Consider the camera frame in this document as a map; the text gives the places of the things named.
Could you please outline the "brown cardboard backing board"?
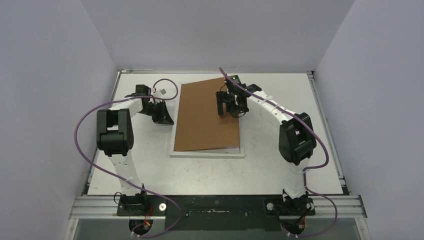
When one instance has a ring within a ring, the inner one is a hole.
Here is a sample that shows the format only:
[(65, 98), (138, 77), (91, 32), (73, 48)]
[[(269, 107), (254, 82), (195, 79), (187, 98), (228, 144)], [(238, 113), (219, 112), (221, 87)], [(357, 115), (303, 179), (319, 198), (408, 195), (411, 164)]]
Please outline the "brown cardboard backing board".
[(176, 152), (235, 149), (241, 146), (240, 124), (218, 115), (216, 92), (224, 78), (183, 83), (180, 88), (173, 150)]

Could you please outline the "white picture frame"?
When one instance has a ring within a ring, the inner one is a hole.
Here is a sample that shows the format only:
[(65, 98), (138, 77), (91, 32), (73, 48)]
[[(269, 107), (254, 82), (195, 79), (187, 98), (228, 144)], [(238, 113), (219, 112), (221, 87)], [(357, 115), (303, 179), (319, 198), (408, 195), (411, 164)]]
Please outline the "white picture frame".
[(210, 150), (194, 150), (194, 151), (174, 151), (174, 141), (176, 135), (176, 122), (178, 115), (178, 106), (181, 92), (181, 85), (185, 83), (190, 83), (188, 81), (182, 81), (179, 83), (179, 93), (176, 98), (175, 104), (173, 106), (173, 121), (174, 125), (172, 127), (170, 147), (169, 147), (169, 156), (171, 158), (198, 158), (198, 159), (242, 159), (245, 156), (244, 150), (244, 140), (243, 133), (241, 132), (242, 124), (239, 122), (240, 130), (240, 147), (238, 148), (224, 148), (224, 149), (210, 149)]

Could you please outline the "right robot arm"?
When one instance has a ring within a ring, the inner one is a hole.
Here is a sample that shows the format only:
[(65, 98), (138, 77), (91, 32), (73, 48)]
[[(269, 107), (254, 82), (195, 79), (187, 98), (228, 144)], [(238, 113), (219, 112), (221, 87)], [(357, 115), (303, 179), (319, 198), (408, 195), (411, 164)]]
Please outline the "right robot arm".
[(220, 89), (215, 94), (218, 115), (228, 113), (240, 118), (254, 111), (278, 127), (278, 150), (287, 166), (282, 210), (287, 215), (312, 214), (314, 204), (304, 179), (304, 169), (317, 146), (315, 137), (310, 133), (313, 128), (310, 116), (286, 109), (256, 84), (242, 83), (238, 75), (225, 77), (224, 86), (226, 90)]

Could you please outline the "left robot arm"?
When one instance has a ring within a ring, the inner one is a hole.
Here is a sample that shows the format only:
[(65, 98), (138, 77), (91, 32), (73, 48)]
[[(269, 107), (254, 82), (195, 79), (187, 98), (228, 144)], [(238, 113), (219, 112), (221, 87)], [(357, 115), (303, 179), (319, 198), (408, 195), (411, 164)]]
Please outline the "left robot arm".
[(155, 124), (174, 125), (164, 101), (166, 93), (165, 89), (139, 84), (123, 102), (97, 111), (96, 144), (112, 162), (118, 175), (121, 187), (118, 209), (121, 211), (132, 211), (141, 216), (153, 209), (131, 152), (135, 142), (132, 117), (141, 114), (150, 116)]

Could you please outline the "aluminium rail front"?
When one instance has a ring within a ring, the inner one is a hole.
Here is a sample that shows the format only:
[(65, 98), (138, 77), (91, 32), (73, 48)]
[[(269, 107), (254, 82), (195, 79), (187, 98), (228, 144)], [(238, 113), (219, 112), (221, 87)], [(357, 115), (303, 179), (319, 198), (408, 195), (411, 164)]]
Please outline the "aluminium rail front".
[[(359, 195), (329, 195), (337, 207), (338, 217), (341, 218), (363, 218), (367, 213)], [(316, 217), (330, 218), (334, 216), (334, 207), (329, 200), (313, 195), (311, 196), (315, 205)], [(112, 196), (78, 196), (75, 198), (70, 219), (118, 219), (116, 212), (118, 205)]]

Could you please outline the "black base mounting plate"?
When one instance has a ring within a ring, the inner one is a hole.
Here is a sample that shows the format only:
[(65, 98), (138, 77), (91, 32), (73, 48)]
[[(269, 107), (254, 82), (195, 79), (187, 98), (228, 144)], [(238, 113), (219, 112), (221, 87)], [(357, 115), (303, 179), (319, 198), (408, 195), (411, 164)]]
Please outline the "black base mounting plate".
[(279, 231), (300, 233), (305, 218), (316, 214), (308, 196), (292, 200), (282, 195), (122, 195), (116, 215), (129, 217), (136, 234), (150, 234), (162, 224), (172, 231)]

